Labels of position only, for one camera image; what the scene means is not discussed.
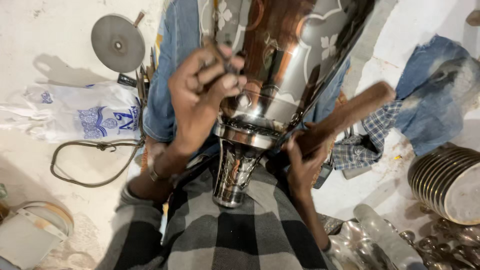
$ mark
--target hand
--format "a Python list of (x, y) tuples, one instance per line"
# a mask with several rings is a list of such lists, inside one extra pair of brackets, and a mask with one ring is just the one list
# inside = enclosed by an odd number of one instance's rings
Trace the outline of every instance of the hand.
[[(220, 51), (229, 58), (232, 51), (227, 46), (219, 46)], [(224, 65), (214, 63), (214, 55), (207, 49), (195, 50), (168, 80), (172, 105), (177, 119), (177, 135), (173, 145), (182, 154), (190, 155), (196, 151), (210, 134), (220, 102), (224, 97), (238, 95), (247, 77), (225, 74)], [(244, 60), (232, 57), (231, 65), (240, 70)]]
[(294, 197), (311, 196), (312, 182), (314, 178), (318, 177), (322, 164), (328, 155), (328, 144), (323, 144), (312, 153), (310, 159), (303, 160), (302, 152), (296, 142), (297, 137), (302, 133), (303, 131), (295, 132), (288, 142), (283, 145), (283, 149), (287, 151), (291, 163), (287, 180), (290, 193)]

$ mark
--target polished metal vase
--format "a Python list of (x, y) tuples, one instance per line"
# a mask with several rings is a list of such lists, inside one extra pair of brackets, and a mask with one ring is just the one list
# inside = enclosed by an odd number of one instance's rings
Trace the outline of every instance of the polished metal vase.
[[(241, 205), (262, 153), (316, 104), (358, 40), (374, 0), (203, 0), (203, 34), (245, 58), (243, 93), (220, 106), (214, 201)], [(209, 14), (213, 5), (213, 14)]]

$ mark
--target man's right hand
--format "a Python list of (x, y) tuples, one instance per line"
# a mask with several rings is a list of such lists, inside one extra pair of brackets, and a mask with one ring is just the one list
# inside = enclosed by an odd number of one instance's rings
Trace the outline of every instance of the man's right hand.
[[(226, 58), (232, 54), (226, 46), (220, 45), (219, 49)], [(234, 68), (243, 68), (242, 58), (232, 57), (230, 61)], [(197, 49), (168, 80), (177, 119), (177, 134), (172, 146), (181, 154), (190, 155), (202, 146), (215, 123), (222, 99), (238, 95), (247, 83), (245, 76), (223, 75), (223, 64), (214, 62), (210, 51)], [(214, 80), (207, 89), (205, 85)]]

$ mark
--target blue checkered fabric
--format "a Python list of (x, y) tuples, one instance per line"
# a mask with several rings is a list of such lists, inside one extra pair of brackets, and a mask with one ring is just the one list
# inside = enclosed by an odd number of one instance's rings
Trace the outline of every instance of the blue checkered fabric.
[(394, 127), (401, 107), (400, 100), (384, 105), (362, 121), (367, 135), (354, 135), (335, 143), (332, 149), (335, 170), (363, 168), (377, 163), (384, 151), (385, 137)]

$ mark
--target tool handle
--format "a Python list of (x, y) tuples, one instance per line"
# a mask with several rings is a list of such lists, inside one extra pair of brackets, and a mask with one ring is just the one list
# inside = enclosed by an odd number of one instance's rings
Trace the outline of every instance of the tool handle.
[(140, 13), (138, 13), (138, 17), (137, 19), (135, 20), (135, 23), (133, 23), (133, 27), (137, 28), (138, 24), (140, 23), (140, 21), (145, 17), (145, 13), (143, 13), (142, 11), (140, 11)]
[[(299, 136), (297, 143), (302, 154), (306, 156), (314, 152), (325, 141), (333, 140), (336, 135), (394, 99), (395, 91), (386, 82), (372, 85), (348, 103), (336, 107), (323, 121)], [(271, 172), (270, 170), (280, 170), (288, 164), (288, 155), (280, 152), (271, 158), (265, 167)]]

